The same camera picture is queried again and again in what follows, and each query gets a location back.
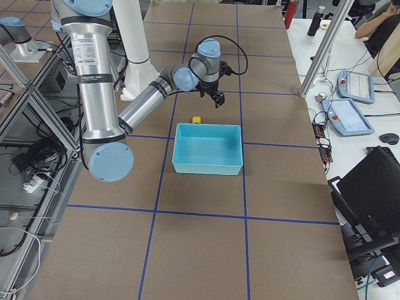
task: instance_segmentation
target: person's arm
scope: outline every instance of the person's arm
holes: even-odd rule
[[[361,39],[365,36],[368,36],[376,28],[378,28],[378,26],[381,25],[383,23],[383,21],[385,21],[387,18],[389,18],[395,14],[399,14],[399,12],[400,12],[399,6],[394,6],[391,4],[389,6],[389,8],[387,9],[387,11],[382,13],[380,16],[375,17],[373,20],[371,20],[367,23],[364,23],[363,25],[358,27],[355,38]]]

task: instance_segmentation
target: person's hand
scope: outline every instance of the person's hand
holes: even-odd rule
[[[390,4],[390,6],[387,9],[387,11],[385,11],[383,14],[386,17],[391,17],[391,16],[394,16],[395,14],[399,14],[399,13],[400,13],[400,7],[399,6],[395,6],[393,4]]]

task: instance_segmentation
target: black bottle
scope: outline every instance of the black bottle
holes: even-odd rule
[[[308,29],[307,35],[315,36],[315,33],[317,32],[319,25],[321,24],[321,20],[324,16],[324,9],[325,6],[318,7],[317,12],[314,14],[314,17],[312,18],[312,22],[310,28]]]

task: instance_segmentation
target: white table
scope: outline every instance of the white table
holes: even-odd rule
[[[310,26],[310,19],[293,19],[291,27],[287,30],[293,56],[296,60],[296,67],[299,73],[301,82],[304,80],[304,75],[311,65],[311,56],[315,56],[318,47],[325,34],[325,30],[320,29],[314,37],[307,35]],[[332,56],[329,63],[329,69],[352,69],[358,63],[360,58],[365,54],[365,57],[359,62],[362,63],[371,56],[366,53],[364,43],[354,38],[355,29],[353,25],[346,21],[342,25],[341,30],[335,38],[332,47]],[[373,60],[370,58],[364,64],[354,68],[354,71],[360,73],[368,73],[368,66]],[[327,77],[336,85],[340,71],[330,71]],[[374,83],[385,83],[381,77],[374,77]],[[374,85],[375,90],[391,91],[388,84]],[[327,84],[317,83],[310,89],[306,96],[308,108],[321,111],[321,105],[316,102],[315,96],[320,92],[325,92],[330,95],[330,88]],[[375,93],[376,101],[374,104],[363,104],[357,102],[358,108],[364,114],[385,114],[385,113],[399,113],[400,102],[392,93]],[[314,113],[310,110],[310,118],[313,119]],[[327,179],[335,176],[343,177],[346,175],[365,155],[367,146],[389,146],[397,157],[400,159],[400,143],[395,146],[384,144],[379,140],[379,136],[384,133],[397,133],[400,134],[400,116],[394,117],[369,117],[368,121],[375,129],[374,134],[367,136],[353,136],[341,137],[331,126],[328,125],[329,139],[332,144],[332,158],[330,170],[327,174]],[[398,300],[400,299],[400,282],[380,288],[376,284],[369,286],[368,299],[369,300]],[[360,299],[364,299],[364,289],[359,290]]]

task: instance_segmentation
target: rectangular box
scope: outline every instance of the rectangular box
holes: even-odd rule
[[[172,163],[177,173],[238,175],[243,166],[240,126],[179,123]]]

